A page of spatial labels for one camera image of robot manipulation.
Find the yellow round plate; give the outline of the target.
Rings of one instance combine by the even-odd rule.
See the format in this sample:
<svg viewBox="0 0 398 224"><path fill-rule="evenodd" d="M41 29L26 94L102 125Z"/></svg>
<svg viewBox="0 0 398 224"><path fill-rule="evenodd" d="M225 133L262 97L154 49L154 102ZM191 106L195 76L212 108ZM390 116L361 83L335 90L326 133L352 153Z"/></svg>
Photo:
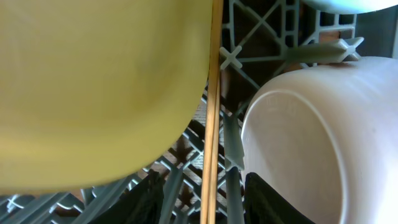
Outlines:
<svg viewBox="0 0 398 224"><path fill-rule="evenodd" d="M208 77L211 1L1 2L1 193L105 184L161 156Z"/></svg>

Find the light blue bowl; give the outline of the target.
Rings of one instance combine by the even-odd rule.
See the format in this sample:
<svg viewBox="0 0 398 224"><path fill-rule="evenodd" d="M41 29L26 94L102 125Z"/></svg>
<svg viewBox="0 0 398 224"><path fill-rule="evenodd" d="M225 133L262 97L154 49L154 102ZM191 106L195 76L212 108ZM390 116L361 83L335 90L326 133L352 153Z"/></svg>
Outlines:
<svg viewBox="0 0 398 224"><path fill-rule="evenodd" d="M312 8L330 14L363 14L396 6L397 0L303 0Z"/></svg>

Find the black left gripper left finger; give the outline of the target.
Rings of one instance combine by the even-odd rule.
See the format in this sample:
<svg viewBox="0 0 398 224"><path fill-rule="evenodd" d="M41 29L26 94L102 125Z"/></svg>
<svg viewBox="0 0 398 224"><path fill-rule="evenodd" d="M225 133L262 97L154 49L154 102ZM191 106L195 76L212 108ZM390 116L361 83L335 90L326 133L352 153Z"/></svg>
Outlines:
<svg viewBox="0 0 398 224"><path fill-rule="evenodd" d="M89 224L158 224L164 199L164 179L150 170L145 179Z"/></svg>

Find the pink white bowl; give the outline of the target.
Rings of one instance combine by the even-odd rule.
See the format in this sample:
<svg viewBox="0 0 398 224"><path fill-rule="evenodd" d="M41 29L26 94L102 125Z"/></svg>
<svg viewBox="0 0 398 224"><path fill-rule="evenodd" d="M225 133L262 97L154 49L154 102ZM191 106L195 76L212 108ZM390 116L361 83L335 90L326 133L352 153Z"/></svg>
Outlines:
<svg viewBox="0 0 398 224"><path fill-rule="evenodd" d="M397 222L397 60L363 57L264 84L244 117L243 174L315 223Z"/></svg>

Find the wooden chopstick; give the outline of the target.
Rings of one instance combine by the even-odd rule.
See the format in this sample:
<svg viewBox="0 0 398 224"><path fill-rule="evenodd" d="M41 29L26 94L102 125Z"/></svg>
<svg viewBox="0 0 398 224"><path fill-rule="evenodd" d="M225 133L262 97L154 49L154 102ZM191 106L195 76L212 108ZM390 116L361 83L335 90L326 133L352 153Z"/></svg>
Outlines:
<svg viewBox="0 0 398 224"><path fill-rule="evenodd" d="M206 213L206 223L215 223L216 216L216 194L217 194L217 180L218 180L218 141L219 141L219 123L220 123L220 78L216 79L216 90L215 94L212 95L214 99L214 104L207 104L208 110L213 112L212 123L208 124L211 134L210 140L210 162L209 162L209 172L208 172L208 194L207 194L207 213Z"/></svg>
<svg viewBox="0 0 398 224"><path fill-rule="evenodd" d="M220 123L219 59L222 17L223 0L214 0L211 21L210 63L208 71L204 160L201 185L201 224L214 223L216 216Z"/></svg>

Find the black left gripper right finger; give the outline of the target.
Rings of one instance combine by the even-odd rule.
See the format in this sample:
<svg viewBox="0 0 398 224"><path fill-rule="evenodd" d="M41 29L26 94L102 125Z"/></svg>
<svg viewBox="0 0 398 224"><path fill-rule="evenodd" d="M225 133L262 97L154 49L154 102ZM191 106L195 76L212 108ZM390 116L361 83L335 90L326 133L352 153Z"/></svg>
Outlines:
<svg viewBox="0 0 398 224"><path fill-rule="evenodd" d="M254 172L246 175L244 208L250 224L315 224Z"/></svg>

